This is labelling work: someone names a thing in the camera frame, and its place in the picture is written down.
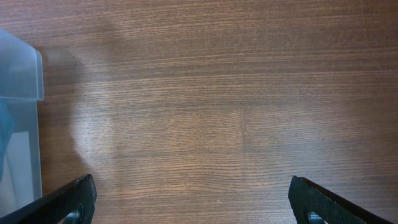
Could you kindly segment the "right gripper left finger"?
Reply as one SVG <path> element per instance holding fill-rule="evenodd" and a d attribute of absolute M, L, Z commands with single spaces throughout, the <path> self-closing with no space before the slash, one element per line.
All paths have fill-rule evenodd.
<path fill-rule="evenodd" d="M 4 217 L 7 224 L 90 224 L 95 212 L 97 191 L 93 176 L 76 180 Z"/>

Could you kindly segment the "blue denim jeans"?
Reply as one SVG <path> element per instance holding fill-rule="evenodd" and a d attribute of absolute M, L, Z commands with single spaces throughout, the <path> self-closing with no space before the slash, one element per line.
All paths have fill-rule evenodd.
<path fill-rule="evenodd" d="M 0 176 L 3 175 L 4 158 L 7 151 L 7 146 L 14 131 L 14 120 L 9 112 L 5 101 L 1 101 L 1 148 L 0 148 Z"/>

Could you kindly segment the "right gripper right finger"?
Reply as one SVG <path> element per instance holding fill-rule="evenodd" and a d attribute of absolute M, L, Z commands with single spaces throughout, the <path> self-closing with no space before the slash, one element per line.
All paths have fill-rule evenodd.
<path fill-rule="evenodd" d="M 392 224 L 304 177 L 292 177 L 288 198 L 300 224 Z"/>

